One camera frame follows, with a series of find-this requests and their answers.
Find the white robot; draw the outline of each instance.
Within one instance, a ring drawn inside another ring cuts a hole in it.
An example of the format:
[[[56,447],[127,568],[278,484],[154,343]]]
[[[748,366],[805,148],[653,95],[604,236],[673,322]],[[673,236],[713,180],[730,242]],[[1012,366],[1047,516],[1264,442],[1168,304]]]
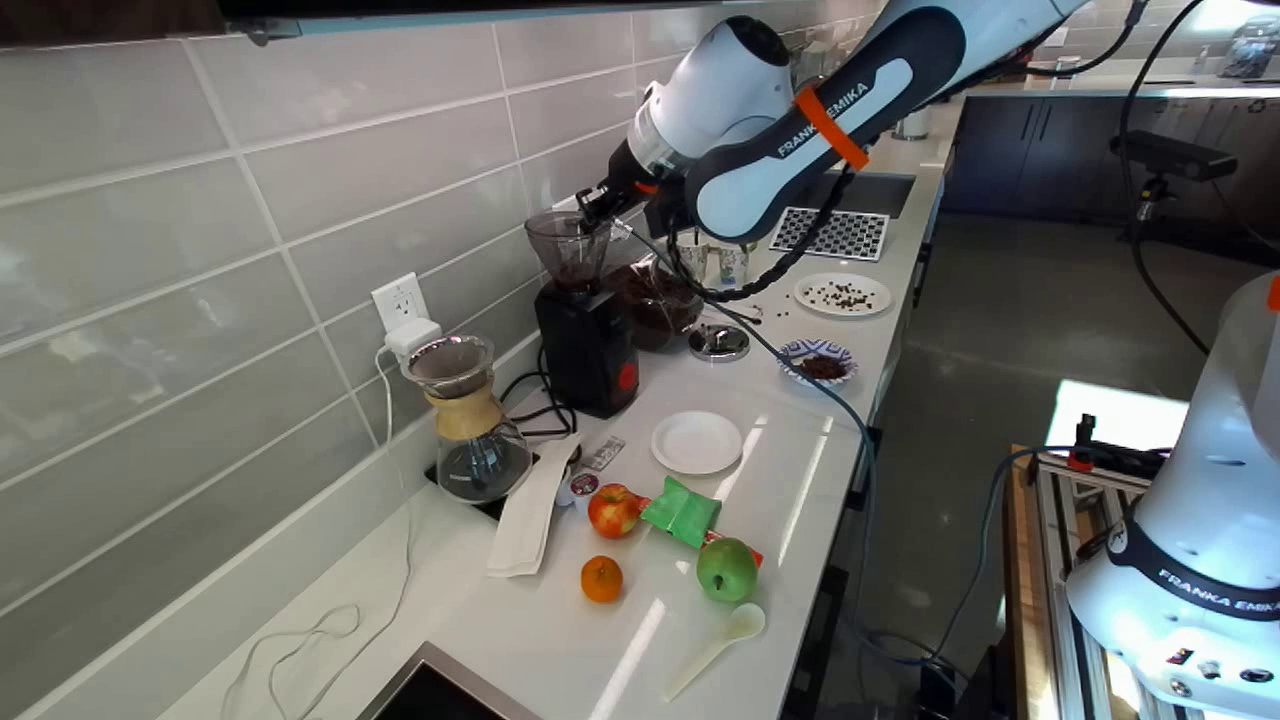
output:
[[[762,236],[796,185],[860,164],[898,115],[1047,37],[1083,0],[905,0],[822,82],[790,90],[754,18],[709,31],[653,82],[583,227],[640,201],[667,227]],[[1172,702],[1280,716],[1280,274],[1246,283],[1199,377],[1154,487],[1066,580],[1078,622]]]
[[[1083,0],[905,0],[814,89],[790,90],[789,49],[767,24],[729,18],[653,82],[607,180],[578,196],[595,227],[640,201],[720,240],[762,236],[789,193],[908,111],[957,90]]]
[[[1172,460],[1066,605],[1150,697],[1280,716],[1280,271],[1233,295]]]

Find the coffee maker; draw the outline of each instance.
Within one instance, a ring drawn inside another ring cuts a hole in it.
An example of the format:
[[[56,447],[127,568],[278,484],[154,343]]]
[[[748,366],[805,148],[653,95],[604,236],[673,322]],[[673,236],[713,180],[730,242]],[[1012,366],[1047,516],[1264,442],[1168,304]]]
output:
[[[607,286],[610,227],[583,230],[576,210],[545,210],[523,230],[551,271],[537,290],[547,392],[589,417],[614,417],[640,392],[630,322]]]

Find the orange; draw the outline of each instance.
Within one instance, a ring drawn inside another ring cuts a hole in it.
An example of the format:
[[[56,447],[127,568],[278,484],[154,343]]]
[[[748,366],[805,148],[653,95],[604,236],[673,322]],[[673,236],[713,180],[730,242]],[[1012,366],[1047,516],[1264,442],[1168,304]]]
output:
[[[614,605],[628,593],[623,568],[610,556],[583,560],[578,584],[595,605]]]

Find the backsplash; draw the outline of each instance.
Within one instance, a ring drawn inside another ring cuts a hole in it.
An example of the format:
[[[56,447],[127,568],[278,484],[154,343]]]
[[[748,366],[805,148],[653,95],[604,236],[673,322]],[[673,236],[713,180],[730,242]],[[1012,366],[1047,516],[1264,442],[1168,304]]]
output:
[[[376,451],[376,283],[531,335],[519,219],[730,11],[846,49],[874,0],[0,51],[0,716]]]

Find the white napkin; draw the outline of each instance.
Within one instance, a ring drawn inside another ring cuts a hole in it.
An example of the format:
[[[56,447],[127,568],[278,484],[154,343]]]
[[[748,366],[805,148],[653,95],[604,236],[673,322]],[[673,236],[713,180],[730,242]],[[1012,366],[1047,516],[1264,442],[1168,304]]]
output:
[[[576,435],[547,441],[516,484],[488,542],[488,574],[537,574],[545,568],[555,490],[576,451]]]

